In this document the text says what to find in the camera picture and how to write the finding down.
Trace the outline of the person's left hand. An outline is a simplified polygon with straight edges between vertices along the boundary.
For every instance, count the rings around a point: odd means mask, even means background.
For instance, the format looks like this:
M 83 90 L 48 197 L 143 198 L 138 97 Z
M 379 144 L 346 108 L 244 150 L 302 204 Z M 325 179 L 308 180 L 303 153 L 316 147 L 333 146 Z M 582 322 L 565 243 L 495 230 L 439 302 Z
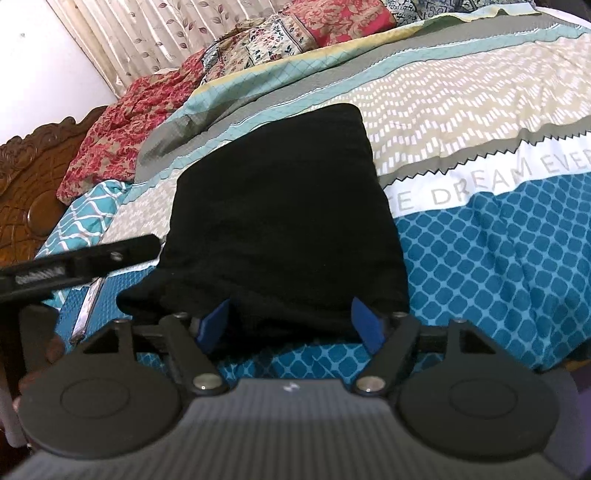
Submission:
M 13 400 L 13 410 L 18 412 L 20 402 L 22 399 L 23 392 L 32 384 L 34 383 L 42 373 L 44 373 L 50 366 L 55 364 L 58 360 L 60 360 L 65 355 L 65 344 L 61 337 L 57 334 L 54 334 L 53 337 L 47 342 L 46 350 L 43 355 L 42 361 L 40 366 L 34 370 L 29 371 L 26 375 L 24 375 L 18 382 L 18 395 Z

